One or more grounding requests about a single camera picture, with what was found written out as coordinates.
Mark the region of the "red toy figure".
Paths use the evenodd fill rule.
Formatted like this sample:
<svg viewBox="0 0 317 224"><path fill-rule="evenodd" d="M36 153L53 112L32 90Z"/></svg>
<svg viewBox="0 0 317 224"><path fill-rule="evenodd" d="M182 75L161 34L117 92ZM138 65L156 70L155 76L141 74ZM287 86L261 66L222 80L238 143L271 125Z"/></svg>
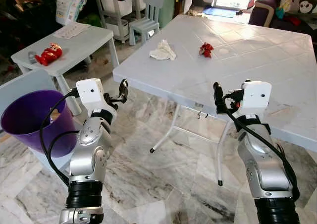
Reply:
<svg viewBox="0 0 317 224"><path fill-rule="evenodd" d="M34 55L36 62L40 63L42 66L47 67L50 63L59 59L63 55L62 47L57 43L50 43L48 48L45 48L40 55Z"/></svg>

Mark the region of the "white tiered storage cart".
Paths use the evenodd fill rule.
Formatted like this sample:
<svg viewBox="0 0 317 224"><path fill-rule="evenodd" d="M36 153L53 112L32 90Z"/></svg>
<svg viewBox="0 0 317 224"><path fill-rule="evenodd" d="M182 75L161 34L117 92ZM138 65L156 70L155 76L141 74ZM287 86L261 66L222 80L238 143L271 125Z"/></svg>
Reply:
<svg viewBox="0 0 317 224"><path fill-rule="evenodd" d="M96 0L102 27L121 42L129 40L129 24L143 15L142 0Z"/></svg>

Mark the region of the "white printed paper sheet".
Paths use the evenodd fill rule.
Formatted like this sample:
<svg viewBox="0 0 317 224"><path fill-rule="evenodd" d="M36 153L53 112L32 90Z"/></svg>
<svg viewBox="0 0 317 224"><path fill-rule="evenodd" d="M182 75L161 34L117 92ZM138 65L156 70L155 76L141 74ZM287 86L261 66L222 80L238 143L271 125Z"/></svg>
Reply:
<svg viewBox="0 0 317 224"><path fill-rule="evenodd" d="M89 24L72 22L72 24L64 25L63 27L55 31L53 36L68 40L70 38L77 36L81 32L86 31L89 27L91 27L91 25Z"/></svg>

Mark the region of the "red wrapper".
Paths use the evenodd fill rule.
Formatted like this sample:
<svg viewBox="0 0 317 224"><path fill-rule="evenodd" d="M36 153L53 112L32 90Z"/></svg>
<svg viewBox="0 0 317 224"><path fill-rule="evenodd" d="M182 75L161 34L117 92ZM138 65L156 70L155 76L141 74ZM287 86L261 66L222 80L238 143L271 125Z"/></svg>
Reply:
<svg viewBox="0 0 317 224"><path fill-rule="evenodd" d="M204 42L203 45L201 45L199 49L199 54L201 54L205 58L211 58L213 50L214 50L213 45Z"/></svg>

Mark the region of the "white tissue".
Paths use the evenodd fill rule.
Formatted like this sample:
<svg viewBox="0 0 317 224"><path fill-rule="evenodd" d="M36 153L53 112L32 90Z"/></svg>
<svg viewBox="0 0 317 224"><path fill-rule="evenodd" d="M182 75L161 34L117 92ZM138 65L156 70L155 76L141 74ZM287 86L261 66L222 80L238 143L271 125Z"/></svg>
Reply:
<svg viewBox="0 0 317 224"><path fill-rule="evenodd" d="M176 53L166 40L161 40L161 42L158 43L157 48L149 52L149 56L159 60L176 59Z"/></svg>

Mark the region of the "pale blue child chair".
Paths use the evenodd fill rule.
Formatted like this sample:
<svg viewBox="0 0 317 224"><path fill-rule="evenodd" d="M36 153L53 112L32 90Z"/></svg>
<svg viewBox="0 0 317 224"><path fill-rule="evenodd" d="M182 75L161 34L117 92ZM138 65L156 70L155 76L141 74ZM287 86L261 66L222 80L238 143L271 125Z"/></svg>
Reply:
<svg viewBox="0 0 317 224"><path fill-rule="evenodd" d="M146 4L146 16L140 20L129 23L129 45L136 44L134 31L141 34L141 41L144 44L149 39L149 32L160 30L159 16L164 0L144 0Z"/></svg>

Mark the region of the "white diaper pack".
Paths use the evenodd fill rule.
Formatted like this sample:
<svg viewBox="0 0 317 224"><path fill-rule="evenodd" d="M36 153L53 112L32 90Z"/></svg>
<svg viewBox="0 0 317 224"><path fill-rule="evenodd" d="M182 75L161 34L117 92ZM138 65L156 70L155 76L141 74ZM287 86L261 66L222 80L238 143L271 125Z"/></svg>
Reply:
<svg viewBox="0 0 317 224"><path fill-rule="evenodd" d="M55 21L61 25L76 22L87 0L56 0Z"/></svg>

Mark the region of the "large white folding table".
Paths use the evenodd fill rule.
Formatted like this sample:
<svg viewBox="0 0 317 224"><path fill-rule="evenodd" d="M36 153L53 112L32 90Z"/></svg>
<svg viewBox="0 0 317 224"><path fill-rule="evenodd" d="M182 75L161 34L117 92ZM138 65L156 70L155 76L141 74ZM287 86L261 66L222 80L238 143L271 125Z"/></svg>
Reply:
<svg viewBox="0 0 317 224"><path fill-rule="evenodd" d="M149 52L166 40L175 60ZM212 57L199 54L213 45ZM272 85L264 122L275 138L317 150L317 63L310 36L256 25L177 16L113 70L136 89L213 115L213 83L237 90L245 80Z"/></svg>

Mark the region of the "small white plastic table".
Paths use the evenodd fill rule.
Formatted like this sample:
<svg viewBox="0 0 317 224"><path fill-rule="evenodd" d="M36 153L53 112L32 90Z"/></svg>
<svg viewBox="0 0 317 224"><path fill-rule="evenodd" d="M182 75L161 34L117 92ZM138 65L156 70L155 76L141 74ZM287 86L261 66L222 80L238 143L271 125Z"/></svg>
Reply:
<svg viewBox="0 0 317 224"><path fill-rule="evenodd" d="M57 43L62 47L62 57L47 67L43 67L38 63L31 63L28 52L41 53L45 48L49 47L50 43ZM66 82L63 74L75 67L80 61L87 59L91 54L101 48L102 45L109 46L109 53L111 56L109 61L111 61L113 67L118 67L119 60L113 32L92 25L86 31L83 31L70 39L57 38L53 34L45 36L12 54L10 58L16 65L18 65L23 74L31 70L43 68L50 77L56 79L59 85L59 91L65 95L71 88Z"/></svg>

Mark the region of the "brown cardboard scrap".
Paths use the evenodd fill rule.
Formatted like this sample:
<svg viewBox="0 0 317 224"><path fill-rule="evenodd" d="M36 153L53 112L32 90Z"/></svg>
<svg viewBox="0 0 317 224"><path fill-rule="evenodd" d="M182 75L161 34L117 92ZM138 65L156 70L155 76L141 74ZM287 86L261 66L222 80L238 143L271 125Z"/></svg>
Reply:
<svg viewBox="0 0 317 224"><path fill-rule="evenodd" d="M61 116L61 112L57 109L53 110L51 115L50 115L50 122L54 122Z"/></svg>

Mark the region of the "dark purple sofa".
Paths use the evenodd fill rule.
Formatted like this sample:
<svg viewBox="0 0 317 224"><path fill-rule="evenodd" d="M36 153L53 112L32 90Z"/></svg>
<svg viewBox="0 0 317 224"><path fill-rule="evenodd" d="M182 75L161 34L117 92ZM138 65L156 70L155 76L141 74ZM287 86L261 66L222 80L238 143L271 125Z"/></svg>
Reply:
<svg viewBox="0 0 317 224"><path fill-rule="evenodd" d="M299 15L285 13L282 18L276 15L278 4L279 0L252 0L250 3L252 11L248 23L284 31L300 32L312 37L315 35L314 29Z"/></svg>

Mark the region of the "panda plush toy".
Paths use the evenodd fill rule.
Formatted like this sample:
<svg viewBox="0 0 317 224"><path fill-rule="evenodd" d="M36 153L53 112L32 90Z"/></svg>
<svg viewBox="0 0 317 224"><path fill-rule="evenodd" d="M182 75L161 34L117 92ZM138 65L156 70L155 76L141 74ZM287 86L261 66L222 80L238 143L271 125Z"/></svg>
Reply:
<svg viewBox="0 0 317 224"><path fill-rule="evenodd" d="M310 14L315 10L316 5L309 0L302 0L299 3L299 13Z"/></svg>

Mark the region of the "purple plastic rubbish bin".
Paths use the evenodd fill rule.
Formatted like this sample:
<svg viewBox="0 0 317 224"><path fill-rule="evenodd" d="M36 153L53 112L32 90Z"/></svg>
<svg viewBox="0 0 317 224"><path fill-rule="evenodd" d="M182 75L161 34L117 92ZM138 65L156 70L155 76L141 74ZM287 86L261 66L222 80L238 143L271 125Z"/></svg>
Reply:
<svg viewBox="0 0 317 224"><path fill-rule="evenodd" d="M23 95L7 106L0 119L0 126L27 147L43 153L39 128L50 109L62 97L59 91L54 90L32 91ZM43 128L46 148L59 134L76 129L72 113L65 102L57 105L56 109L60 115L55 120L48 120Z"/></svg>

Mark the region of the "green cabinet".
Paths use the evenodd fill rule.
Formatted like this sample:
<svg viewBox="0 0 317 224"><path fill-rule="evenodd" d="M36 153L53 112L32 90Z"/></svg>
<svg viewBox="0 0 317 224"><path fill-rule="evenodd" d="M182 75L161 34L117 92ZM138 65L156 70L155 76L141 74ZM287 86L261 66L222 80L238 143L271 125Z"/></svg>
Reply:
<svg viewBox="0 0 317 224"><path fill-rule="evenodd" d="M176 0L163 0L163 6L161 7L159 16L161 30L173 19L175 3Z"/></svg>

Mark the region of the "blue door mat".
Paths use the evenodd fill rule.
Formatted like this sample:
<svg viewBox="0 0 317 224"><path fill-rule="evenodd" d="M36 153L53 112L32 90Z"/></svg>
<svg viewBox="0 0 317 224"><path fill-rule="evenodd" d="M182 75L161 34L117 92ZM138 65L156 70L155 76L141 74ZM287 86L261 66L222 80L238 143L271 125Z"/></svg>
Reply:
<svg viewBox="0 0 317 224"><path fill-rule="evenodd" d="M226 9L226 8L217 8L211 5L206 5L202 11L205 15L212 15L212 16L222 16L226 18L233 18L236 16L238 12L235 9Z"/></svg>

